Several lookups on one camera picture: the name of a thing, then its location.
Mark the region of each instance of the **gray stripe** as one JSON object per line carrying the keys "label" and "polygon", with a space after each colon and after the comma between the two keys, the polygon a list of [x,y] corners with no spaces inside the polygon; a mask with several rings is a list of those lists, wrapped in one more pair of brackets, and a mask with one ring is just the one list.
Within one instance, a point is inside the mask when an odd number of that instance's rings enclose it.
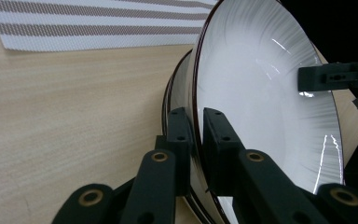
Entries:
{"label": "gray stripe", "polygon": [[0,23],[0,35],[196,35],[200,27],[109,26],[109,25],[30,25]]}
{"label": "gray stripe", "polygon": [[171,7],[205,7],[212,9],[214,4],[206,4],[201,2],[193,1],[174,1],[174,0],[117,0],[121,2],[135,2],[135,3],[146,3],[146,4],[155,4]]}
{"label": "gray stripe", "polygon": [[163,11],[149,11],[136,9],[123,9],[111,7],[82,7],[70,5],[58,5],[47,3],[30,3],[16,1],[0,1],[0,11],[55,14],[55,15],[78,15],[78,16],[101,16],[101,17],[130,17],[152,18],[169,20],[203,21],[207,13],[177,13]]}

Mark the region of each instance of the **brass ring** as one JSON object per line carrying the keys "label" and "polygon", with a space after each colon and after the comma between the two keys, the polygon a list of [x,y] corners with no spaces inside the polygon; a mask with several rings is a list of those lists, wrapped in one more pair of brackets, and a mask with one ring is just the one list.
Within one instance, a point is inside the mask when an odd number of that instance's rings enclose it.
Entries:
{"label": "brass ring", "polygon": [[250,161],[263,161],[264,157],[261,154],[255,153],[255,152],[248,152],[246,153],[246,157]]}
{"label": "brass ring", "polygon": [[153,161],[166,161],[168,159],[168,155],[163,152],[156,152],[152,155]]}
{"label": "brass ring", "polygon": [[331,196],[337,201],[348,206],[358,206],[358,197],[346,189],[330,189]]}
{"label": "brass ring", "polygon": [[[95,194],[95,197],[91,200],[87,200],[86,197]],[[99,203],[103,199],[103,192],[100,189],[89,189],[84,191],[79,197],[79,204],[85,207],[93,206]]]}

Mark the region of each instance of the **striped placemat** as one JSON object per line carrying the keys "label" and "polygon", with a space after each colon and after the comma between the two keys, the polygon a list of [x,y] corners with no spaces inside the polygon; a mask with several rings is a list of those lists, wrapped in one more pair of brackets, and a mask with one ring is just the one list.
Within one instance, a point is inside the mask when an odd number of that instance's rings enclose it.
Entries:
{"label": "striped placemat", "polygon": [[217,0],[0,0],[6,49],[192,44]]}

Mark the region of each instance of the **table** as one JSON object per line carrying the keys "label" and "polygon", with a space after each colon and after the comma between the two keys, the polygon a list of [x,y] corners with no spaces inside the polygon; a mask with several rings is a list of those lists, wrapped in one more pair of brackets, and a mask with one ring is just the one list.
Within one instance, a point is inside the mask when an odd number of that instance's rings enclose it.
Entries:
{"label": "table", "polygon": [[[49,223],[76,189],[134,177],[161,134],[165,85],[191,48],[35,53],[0,42],[0,223]],[[335,96],[347,161],[358,112],[350,92]],[[176,222],[197,222],[181,199]]]}

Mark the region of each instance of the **white plate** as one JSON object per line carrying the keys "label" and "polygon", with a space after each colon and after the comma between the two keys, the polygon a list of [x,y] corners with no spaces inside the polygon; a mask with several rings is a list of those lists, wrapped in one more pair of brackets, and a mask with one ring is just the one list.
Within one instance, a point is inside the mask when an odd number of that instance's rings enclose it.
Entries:
{"label": "white plate", "polygon": [[[199,146],[203,108],[224,112],[246,148],[268,153],[296,185],[315,193],[321,184],[343,183],[331,92],[297,91],[298,67],[319,64],[305,33],[279,3],[226,0],[176,69],[167,108],[186,108]],[[201,201],[210,201],[197,158],[192,187]],[[220,201],[217,206],[235,221],[227,200]],[[219,209],[206,210],[213,216]]]}

